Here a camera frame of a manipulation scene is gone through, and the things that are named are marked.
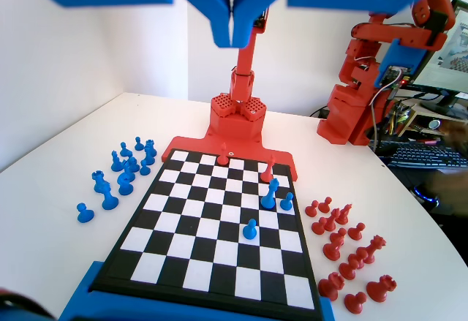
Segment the person's hand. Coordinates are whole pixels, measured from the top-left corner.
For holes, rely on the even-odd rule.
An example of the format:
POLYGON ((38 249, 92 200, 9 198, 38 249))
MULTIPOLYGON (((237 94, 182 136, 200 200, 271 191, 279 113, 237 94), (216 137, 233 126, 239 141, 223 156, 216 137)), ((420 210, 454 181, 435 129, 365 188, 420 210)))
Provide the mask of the person's hand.
POLYGON ((467 144, 467 123, 445 120, 441 131, 447 143, 458 146, 467 144))

